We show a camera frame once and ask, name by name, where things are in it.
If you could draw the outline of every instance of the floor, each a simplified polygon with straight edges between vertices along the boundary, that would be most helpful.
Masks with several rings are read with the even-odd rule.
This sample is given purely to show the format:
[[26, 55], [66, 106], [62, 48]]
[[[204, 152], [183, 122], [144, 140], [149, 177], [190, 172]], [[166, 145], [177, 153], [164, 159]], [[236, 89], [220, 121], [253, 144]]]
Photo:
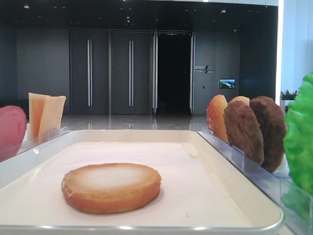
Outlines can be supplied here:
[[143, 129], [202, 131], [206, 126], [205, 116], [63, 115], [61, 127], [67, 127], [68, 130]]

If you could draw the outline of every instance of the clear acrylic holder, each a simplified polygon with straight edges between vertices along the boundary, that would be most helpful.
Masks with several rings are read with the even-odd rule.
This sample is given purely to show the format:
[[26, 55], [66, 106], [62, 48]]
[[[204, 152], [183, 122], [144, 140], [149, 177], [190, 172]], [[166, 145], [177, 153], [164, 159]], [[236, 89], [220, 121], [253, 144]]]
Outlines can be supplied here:
[[13, 158], [29, 149], [35, 148], [36, 146], [46, 143], [54, 138], [57, 138], [65, 133], [67, 133], [67, 127], [63, 127], [61, 129], [54, 129], [51, 131], [48, 131], [46, 134], [39, 136], [37, 138], [22, 142], [21, 144], [0, 148], [0, 163], [3, 161], [6, 161], [10, 158]]
[[286, 226], [296, 235], [313, 235], [313, 197], [297, 187], [291, 179], [277, 178], [261, 168], [245, 153], [231, 146], [207, 128], [202, 136], [259, 190], [280, 205], [286, 214]]

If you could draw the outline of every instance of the screen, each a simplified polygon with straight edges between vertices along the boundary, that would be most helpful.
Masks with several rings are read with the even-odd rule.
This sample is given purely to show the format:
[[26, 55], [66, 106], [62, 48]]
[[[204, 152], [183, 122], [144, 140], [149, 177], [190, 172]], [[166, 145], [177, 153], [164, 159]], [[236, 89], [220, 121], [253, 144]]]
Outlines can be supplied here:
[[235, 79], [220, 79], [220, 89], [234, 89]]

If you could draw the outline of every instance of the white tray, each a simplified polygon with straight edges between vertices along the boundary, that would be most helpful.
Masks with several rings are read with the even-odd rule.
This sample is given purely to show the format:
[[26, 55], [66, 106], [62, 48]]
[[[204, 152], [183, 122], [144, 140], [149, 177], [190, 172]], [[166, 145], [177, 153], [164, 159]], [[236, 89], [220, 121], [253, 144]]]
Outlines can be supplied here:
[[[116, 162], [158, 170], [159, 197], [114, 215], [65, 203], [64, 174]], [[283, 222], [282, 210], [196, 132], [72, 131], [0, 164], [1, 235], [275, 235]]]

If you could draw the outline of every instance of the brown patty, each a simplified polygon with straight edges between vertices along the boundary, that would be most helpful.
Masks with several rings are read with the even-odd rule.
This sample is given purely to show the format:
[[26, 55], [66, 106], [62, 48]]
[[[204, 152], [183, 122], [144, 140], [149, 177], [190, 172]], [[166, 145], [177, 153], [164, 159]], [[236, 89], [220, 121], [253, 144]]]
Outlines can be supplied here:
[[153, 201], [161, 176], [144, 165], [100, 164], [70, 171], [62, 180], [66, 202], [81, 212], [103, 214], [132, 211]]
[[264, 143], [264, 162], [262, 167], [274, 172], [282, 163], [286, 135], [285, 115], [283, 110], [269, 97], [259, 96], [250, 101], [260, 124]]
[[228, 104], [224, 112], [229, 143], [257, 164], [263, 163], [263, 137], [254, 112], [243, 101]]

